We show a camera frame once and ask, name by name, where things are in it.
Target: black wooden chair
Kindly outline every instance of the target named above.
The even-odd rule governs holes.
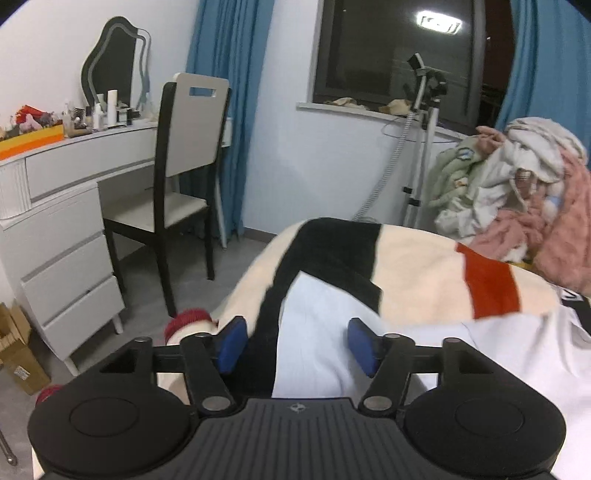
[[[125,284],[117,259],[113,233],[126,236],[156,253],[160,282],[168,314],[176,316],[173,289],[166,259],[165,234],[180,229],[197,215],[204,216],[207,278],[214,280],[212,207],[215,171],[222,152],[223,124],[228,110],[230,88],[225,79],[177,73],[162,92],[156,152],[154,187],[103,209],[105,235],[113,270],[121,292]],[[206,198],[167,191],[167,178],[206,168]]]

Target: window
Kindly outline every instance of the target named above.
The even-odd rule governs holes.
[[[494,41],[485,0],[324,0],[314,101],[353,97],[376,110],[408,98],[415,79],[407,60],[419,52],[447,79],[441,124],[466,131],[493,123],[511,72],[513,31],[509,0],[487,1]],[[504,55],[501,42],[509,45]],[[485,65],[485,56],[496,66]],[[494,85],[485,78],[483,87],[484,72]]]

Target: mirror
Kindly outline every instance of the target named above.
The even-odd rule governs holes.
[[[103,93],[106,99],[109,90],[117,90],[119,101],[143,111],[150,94],[150,47],[148,31],[134,27],[125,17],[111,18],[82,66],[82,91],[88,104],[98,102],[98,94]],[[132,105],[134,74],[139,76],[141,84],[139,96],[134,95],[138,97],[136,105]]]

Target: white dresser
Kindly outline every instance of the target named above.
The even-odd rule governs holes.
[[[153,164],[156,124],[66,139],[0,163],[0,257],[31,323],[77,374],[70,355],[124,308],[98,182]]]

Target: white bedsheet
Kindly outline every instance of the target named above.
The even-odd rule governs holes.
[[[359,401],[369,380],[346,344],[352,317],[379,335],[392,332],[348,293],[309,275],[298,276],[281,316],[274,397],[345,396]],[[560,480],[591,478],[591,337],[572,309],[559,307],[546,317],[511,314],[456,325],[404,327],[404,319],[400,324],[395,333],[418,345],[440,346],[446,337],[462,338],[551,400],[567,423],[552,473]],[[435,386],[435,375],[420,375],[420,387]]]

